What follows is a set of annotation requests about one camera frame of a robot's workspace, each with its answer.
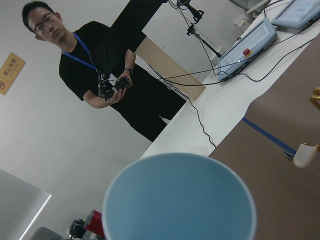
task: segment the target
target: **microphone stand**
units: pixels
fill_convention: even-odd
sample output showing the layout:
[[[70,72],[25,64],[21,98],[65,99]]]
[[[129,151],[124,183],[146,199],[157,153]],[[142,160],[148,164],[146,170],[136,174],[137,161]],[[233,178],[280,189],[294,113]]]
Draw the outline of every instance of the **microphone stand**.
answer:
[[[204,14],[204,12],[201,11],[201,10],[196,10],[192,6],[190,6],[190,4],[189,4],[190,1],[191,0],[177,0],[177,3],[176,3],[176,5],[178,7],[180,7],[182,5],[186,6],[190,10],[192,15],[193,15],[193,19],[194,19],[195,23],[192,23],[191,26],[188,28],[187,35],[188,36],[195,35],[196,38],[201,40],[209,49],[211,49],[218,58],[221,58],[222,55],[220,53],[218,53],[216,50],[214,50],[214,48],[212,46],[210,46],[205,40],[203,40],[200,37],[200,35],[198,33],[196,33],[196,29],[194,28],[194,26],[195,26],[196,23],[198,23],[200,21],[200,19],[202,18],[202,15]]]
[[[205,40],[203,40],[199,33],[196,33],[196,29],[194,28],[195,24],[192,23],[191,26],[188,28],[188,32],[186,33],[188,36],[190,35],[195,35],[195,37],[199,40],[201,40],[208,48],[210,48],[214,53],[215,55],[218,57],[218,58],[221,58],[221,54],[219,52],[217,52],[216,50],[214,50],[214,48],[212,46],[210,46]]]

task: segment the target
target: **hand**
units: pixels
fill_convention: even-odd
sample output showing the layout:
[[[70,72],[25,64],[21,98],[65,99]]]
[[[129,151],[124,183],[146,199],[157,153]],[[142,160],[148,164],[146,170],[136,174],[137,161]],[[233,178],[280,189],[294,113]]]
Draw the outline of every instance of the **hand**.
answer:
[[[119,89],[118,92],[115,92],[113,96],[108,99],[110,105],[118,103],[125,96],[126,90],[126,88],[124,90]]]
[[[129,81],[129,85],[132,87],[133,83],[131,80],[131,76],[130,76],[130,71],[129,70],[124,70],[124,72],[119,76],[119,78],[117,79],[117,81],[123,77],[127,77],[128,81]]]

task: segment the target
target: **red object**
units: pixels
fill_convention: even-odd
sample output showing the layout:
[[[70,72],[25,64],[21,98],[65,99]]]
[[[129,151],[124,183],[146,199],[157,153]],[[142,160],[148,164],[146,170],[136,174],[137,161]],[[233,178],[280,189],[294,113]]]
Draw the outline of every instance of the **red object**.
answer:
[[[242,53],[243,55],[248,56],[250,54],[250,49],[246,48]]]
[[[85,229],[105,238],[104,230],[102,228],[102,215],[96,210],[92,210],[86,219]]]

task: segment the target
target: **blue lanyard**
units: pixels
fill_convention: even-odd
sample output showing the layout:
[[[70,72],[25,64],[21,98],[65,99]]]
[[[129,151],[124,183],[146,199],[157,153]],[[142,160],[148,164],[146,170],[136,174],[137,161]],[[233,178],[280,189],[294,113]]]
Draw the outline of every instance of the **blue lanyard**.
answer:
[[[80,39],[80,37],[75,33],[73,32],[73,35],[75,36],[75,38],[79,41],[79,43],[81,44],[81,46],[84,48],[84,50],[90,55],[90,52],[89,52],[89,49],[87,48],[87,46],[84,44],[84,42]],[[64,55],[67,55],[69,58],[72,58],[73,60],[76,60],[77,62],[81,63],[81,64],[84,64],[94,70],[96,70],[96,67],[90,63],[87,63],[86,61],[83,61],[81,60],[80,58],[77,58],[75,56],[72,56],[70,53],[68,52],[65,52],[65,51],[62,51],[62,53]]]

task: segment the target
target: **red emergency stop button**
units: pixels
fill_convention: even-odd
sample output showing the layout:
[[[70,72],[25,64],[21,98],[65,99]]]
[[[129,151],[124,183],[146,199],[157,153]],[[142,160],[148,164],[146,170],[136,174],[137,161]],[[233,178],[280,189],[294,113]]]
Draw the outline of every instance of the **red emergency stop button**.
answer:
[[[252,51],[249,48],[246,48],[243,52],[243,55],[245,55],[246,57],[249,57],[250,54],[252,53]]]

